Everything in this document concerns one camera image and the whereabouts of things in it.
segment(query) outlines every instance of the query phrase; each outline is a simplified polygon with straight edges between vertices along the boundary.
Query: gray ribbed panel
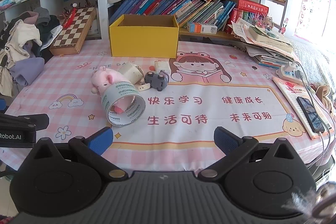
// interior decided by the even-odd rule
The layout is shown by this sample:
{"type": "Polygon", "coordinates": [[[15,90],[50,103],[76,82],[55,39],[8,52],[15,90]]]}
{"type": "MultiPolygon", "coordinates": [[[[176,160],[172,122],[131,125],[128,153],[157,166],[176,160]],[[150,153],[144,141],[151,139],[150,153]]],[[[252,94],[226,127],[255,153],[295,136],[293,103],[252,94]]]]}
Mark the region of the gray ribbed panel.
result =
{"type": "Polygon", "coordinates": [[[19,214],[11,224],[301,224],[301,216],[268,220],[234,207],[214,183],[192,172],[135,172],[126,182],[110,183],[87,209],[58,218],[19,214]]]}

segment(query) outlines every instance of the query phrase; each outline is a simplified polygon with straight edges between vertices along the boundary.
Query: black smartphone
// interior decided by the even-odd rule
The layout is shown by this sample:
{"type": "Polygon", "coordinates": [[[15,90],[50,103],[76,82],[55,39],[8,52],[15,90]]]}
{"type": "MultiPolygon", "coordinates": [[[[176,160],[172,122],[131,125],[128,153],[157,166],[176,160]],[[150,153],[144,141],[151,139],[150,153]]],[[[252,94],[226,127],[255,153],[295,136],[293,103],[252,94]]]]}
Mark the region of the black smartphone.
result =
{"type": "Polygon", "coordinates": [[[296,100],[302,108],[302,111],[306,116],[312,131],[315,133],[324,132],[325,130],[323,124],[310,101],[302,97],[297,97],[296,100]]]}

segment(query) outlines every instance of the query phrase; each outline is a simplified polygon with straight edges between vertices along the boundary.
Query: white cable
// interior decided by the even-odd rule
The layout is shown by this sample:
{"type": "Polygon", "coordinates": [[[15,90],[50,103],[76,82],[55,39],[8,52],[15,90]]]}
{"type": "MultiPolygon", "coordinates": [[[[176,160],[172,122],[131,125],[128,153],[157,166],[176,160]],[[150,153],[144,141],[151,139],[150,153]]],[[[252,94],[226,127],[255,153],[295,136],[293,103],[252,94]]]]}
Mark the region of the white cable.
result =
{"type": "MultiPolygon", "coordinates": [[[[308,95],[309,95],[309,97],[310,97],[310,99],[311,99],[312,106],[313,106],[313,108],[315,109],[317,116],[319,117],[319,119],[320,119],[320,121],[322,122],[323,126],[327,129],[327,131],[328,131],[328,137],[329,137],[327,147],[326,147],[326,149],[324,150],[323,137],[322,137],[322,134],[320,134],[320,137],[321,137],[321,140],[322,140],[323,152],[322,152],[322,155],[321,155],[319,158],[316,157],[313,161],[311,161],[310,163],[307,164],[307,168],[310,168],[310,167],[311,167],[312,165],[314,165],[318,160],[321,160],[321,161],[320,161],[320,164],[321,164],[323,156],[324,156],[325,153],[328,151],[328,148],[329,148],[329,145],[330,145],[330,140],[331,140],[331,134],[330,134],[329,127],[327,127],[327,125],[326,125],[325,122],[321,119],[321,117],[319,116],[319,114],[318,114],[318,112],[317,112],[317,110],[316,110],[314,101],[316,101],[318,105],[319,105],[319,103],[318,103],[317,100],[315,100],[315,98],[314,98],[313,95],[311,94],[311,91],[310,91],[310,83],[309,83],[309,80],[308,80],[308,77],[307,77],[307,75],[306,75],[306,72],[305,72],[304,68],[302,67],[302,65],[301,65],[299,62],[295,62],[295,63],[298,64],[298,65],[302,68],[302,71],[303,71],[304,76],[305,76],[306,81],[307,81],[307,85],[305,85],[305,82],[304,82],[304,80],[303,80],[303,76],[302,76],[302,75],[301,75],[300,79],[301,79],[301,81],[302,81],[302,83],[303,83],[305,89],[307,90],[307,93],[308,93],[308,95]]],[[[328,114],[329,114],[331,120],[333,121],[334,129],[335,129],[334,119],[331,117],[331,115],[330,115],[329,112],[328,112],[328,114]]]]}

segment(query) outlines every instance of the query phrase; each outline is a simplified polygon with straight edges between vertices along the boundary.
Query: stuffed pig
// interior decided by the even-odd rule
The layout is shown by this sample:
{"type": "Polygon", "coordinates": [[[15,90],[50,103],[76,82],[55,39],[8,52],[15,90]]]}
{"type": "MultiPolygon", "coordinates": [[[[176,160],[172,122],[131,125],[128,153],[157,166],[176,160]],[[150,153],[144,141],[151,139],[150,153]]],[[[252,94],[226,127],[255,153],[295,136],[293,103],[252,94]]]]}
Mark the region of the stuffed pig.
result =
{"type": "MultiPolygon", "coordinates": [[[[115,71],[113,69],[108,69],[106,67],[99,67],[98,71],[96,71],[91,78],[93,88],[91,89],[91,92],[94,94],[99,94],[101,97],[105,90],[107,90],[108,87],[110,87],[112,84],[115,84],[117,82],[130,81],[122,75],[120,72],[115,71]]],[[[118,114],[123,113],[133,102],[134,96],[126,96],[121,99],[119,99],[114,104],[114,111],[118,114]]]]}

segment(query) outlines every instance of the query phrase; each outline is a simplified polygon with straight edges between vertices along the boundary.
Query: cloud print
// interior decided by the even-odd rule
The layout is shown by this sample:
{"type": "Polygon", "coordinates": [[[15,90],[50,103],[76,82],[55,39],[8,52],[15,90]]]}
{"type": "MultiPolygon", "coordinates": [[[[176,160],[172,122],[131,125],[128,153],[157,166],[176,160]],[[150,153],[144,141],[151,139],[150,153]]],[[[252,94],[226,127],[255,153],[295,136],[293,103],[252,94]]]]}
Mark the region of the cloud print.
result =
{"type": "Polygon", "coordinates": [[[84,102],[81,99],[73,99],[69,104],[68,107],[73,107],[73,106],[82,106],[84,102]]]}
{"type": "Polygon", "coordinates": [[[62,103],[58,102],[58,101],[54,101],[51,103],[51,105],[49,106],[49,109],[54,109],[54,108],[60,108],[62,107],[62,103]]]}

